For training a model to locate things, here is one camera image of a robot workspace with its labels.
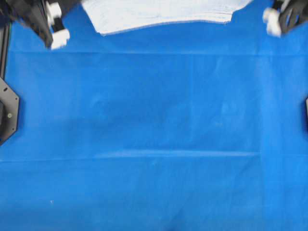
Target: white cloth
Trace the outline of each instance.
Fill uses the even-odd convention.
[[[106,35],[158,24],[227,23],[252,0],[84,0],[97,32]]]

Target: blue fabric surface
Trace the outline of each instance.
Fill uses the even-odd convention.
[[[79,7],[58,51],[14,25],[0,230],[308,230],[308,27],[269,5],[107,37]]]

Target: black mounting plate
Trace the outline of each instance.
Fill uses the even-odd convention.
[[[4,116],[0,131],[0,146],[17,130],[19,97],[0,78],[0,101],[4,104]]]

